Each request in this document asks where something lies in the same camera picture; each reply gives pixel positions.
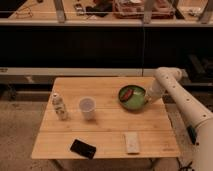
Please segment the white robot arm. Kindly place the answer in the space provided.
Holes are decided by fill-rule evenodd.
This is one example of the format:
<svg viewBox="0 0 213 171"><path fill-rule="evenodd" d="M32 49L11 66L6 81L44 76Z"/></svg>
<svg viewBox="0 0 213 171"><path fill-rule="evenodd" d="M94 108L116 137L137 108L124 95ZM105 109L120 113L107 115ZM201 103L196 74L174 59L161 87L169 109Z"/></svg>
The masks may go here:
<svg viewBox="0 0 213 171"><path fill-rule="evenodd" d="M145 99L151 104L168 92L179 110L197 133L192 170L213 171L213 112L200 103L180 84L179 68L159 67L154 81L146 90Z"/></svg>

